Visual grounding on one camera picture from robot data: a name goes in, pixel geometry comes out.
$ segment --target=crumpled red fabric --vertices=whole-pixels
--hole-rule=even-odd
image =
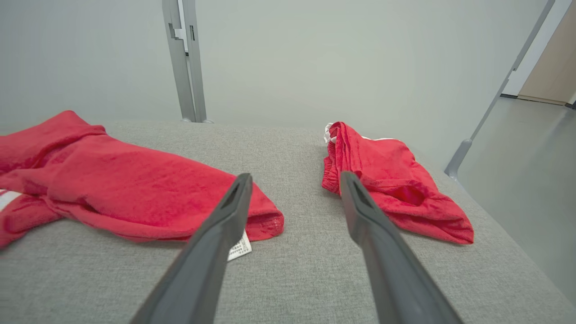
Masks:
[[[472,244],[474,230],[464,211],[441,194],[430,174],[399,140],[362,138],[336,122],[329,128],[322,186],[340,194],[340,173],[360,178],[378,207],[396,226],[431,238]]]
[[[24,193],[0,212],[0,247],[63,217],[135,242],[188,240],[235,178],[118,141],[65,111],[0,138],[0,188]],[[254,184],[249,239],[283,229],[283,214]]]

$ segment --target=glossy floor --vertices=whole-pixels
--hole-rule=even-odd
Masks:
[[[500,98],[458,176],[576,304],[576,111]]]

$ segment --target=red garment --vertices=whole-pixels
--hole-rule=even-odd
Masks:
[[[62,217],[135,242],[187,240],[236,177],[108,136],[72,111],[0,138],[0,188],[25,193],[0,212],[0,246]],[[282,233],[284,216],[253,185],[250,240]]]
[[[322,186],[340,194],[340,172],[351,171],[396,226],[460,244],[474,242],[474,230],[448,196],[441,194],[428,172],[399,140],[369,140],[352,127],[334,123],[329,129]]]

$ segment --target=gray fabric surface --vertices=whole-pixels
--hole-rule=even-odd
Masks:
[[[126,142],[233,174],[251,172],[284,213],[281,236],[253,242],[252,253],[228,263],[216,323],[377,321],[342,203],[320,186],[327,155],[322,130],[183,122],[105,126]],[[440,170],[429,171],[466,211],[476,243],[403,236],[465,323],[554,323],[574,312],[482,208]],[[181,246],[135,244],[70,220],[35,229],[0,255],[0,321],[128,323]]]

